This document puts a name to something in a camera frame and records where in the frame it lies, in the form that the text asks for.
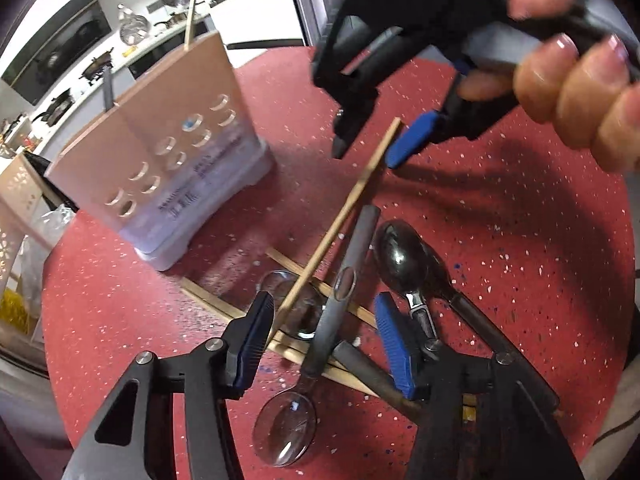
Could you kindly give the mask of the person right hand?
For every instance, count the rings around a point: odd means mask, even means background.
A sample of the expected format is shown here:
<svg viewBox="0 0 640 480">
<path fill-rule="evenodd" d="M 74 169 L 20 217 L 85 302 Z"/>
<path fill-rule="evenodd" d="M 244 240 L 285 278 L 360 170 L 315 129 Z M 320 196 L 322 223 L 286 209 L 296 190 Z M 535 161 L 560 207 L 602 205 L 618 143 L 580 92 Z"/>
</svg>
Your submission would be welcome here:
<svg viewBox="0 0 640 480">
<path fill-rule="evenodd" d="M 509 0 L 510 18 L 551 18 L 573 0 Z M 474 70 L 458 95 L 488 101 L 512 90 L 527 116 L 550 124 L 564 145 L 590 151 L 606 172 L 639 169 L 639 86 L 629 78 L 628 52 L 611 36 L 579 55 L 569 36 L 547 41 L 521 63 L 512 78 Z"/>
</svg>

